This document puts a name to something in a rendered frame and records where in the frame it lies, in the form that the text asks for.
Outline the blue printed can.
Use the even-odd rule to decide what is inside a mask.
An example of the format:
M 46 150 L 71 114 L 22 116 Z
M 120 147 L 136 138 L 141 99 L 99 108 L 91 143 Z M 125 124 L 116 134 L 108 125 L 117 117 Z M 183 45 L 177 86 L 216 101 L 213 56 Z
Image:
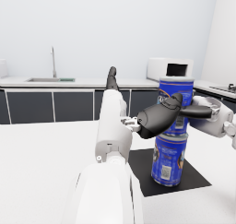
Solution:
M 151 176 L 164 186 L 175 186 L 181 181 L 188 135 L 156 137 Z
M 170 98 L 174 93 L 183 95 L 182 106 L 189 106 L 193 96 L 194 79 L 192 77 L 161 77 L 159 79 L 158 103 Z M 186 133 L 188 119 L 178 116 L 166 135 L 181 136 Z

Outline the dark grey square mat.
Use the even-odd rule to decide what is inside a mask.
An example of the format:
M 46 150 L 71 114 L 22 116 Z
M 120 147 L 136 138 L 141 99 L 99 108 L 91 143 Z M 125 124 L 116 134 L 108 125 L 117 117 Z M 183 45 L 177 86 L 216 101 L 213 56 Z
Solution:
M 152 156 L 152 148 L 131 150 L 129 153 L 128 162 L 134 175 L 140 182 L 141 191 L 144 197 L 163 195 L 211 185 L 211 183 L 187 160 L 184 161 L 182 179 L 177 186 L 166 187 L 158 184 L 151 177 Z

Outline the white microwave oven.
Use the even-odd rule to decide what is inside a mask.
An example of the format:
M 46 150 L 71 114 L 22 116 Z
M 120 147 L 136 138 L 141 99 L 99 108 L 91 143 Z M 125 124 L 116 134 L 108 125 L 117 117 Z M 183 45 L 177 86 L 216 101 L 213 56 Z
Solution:
M 193 65 L 191 59 L 153 57 L 148 60 L 147 78 L 159 81 L 161 77 L 190 77 Z

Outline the steel kitchen sink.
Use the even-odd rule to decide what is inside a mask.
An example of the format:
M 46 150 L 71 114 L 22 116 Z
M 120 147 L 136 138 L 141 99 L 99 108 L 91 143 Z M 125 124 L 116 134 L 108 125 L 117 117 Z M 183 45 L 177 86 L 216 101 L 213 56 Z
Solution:
M 42 78 L 42 77 L 33 77 L 26 82 L 75 82 L 74 78 Z

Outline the dark kitchen counter cabinets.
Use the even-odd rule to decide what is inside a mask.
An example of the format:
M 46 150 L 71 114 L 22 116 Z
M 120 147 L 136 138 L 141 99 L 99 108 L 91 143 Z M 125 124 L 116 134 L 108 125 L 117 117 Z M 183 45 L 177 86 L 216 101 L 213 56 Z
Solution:
M 32 77 L 0 79 L 0 124 L 92 121 L 99 119 L 106 78 L 75 78 L 75 82 L 26 82 Z M 158 99 L 159 83 L 150 79 L 118 79 L 127 104 L 135 116 Z M 196 80 L 194 94 L 221 100 L 236 112 L 236 94 L 211 88 Z

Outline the silver kitchen faucet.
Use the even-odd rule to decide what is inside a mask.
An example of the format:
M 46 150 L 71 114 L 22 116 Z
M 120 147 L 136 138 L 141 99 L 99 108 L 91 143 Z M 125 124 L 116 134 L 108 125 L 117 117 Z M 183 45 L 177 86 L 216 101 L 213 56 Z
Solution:
M 57 78 L 56 69 L 55 69 L 55 58 L 54 58 L 54 48 L 51 46 L 51 55 L 53 58 L 53 78 Z

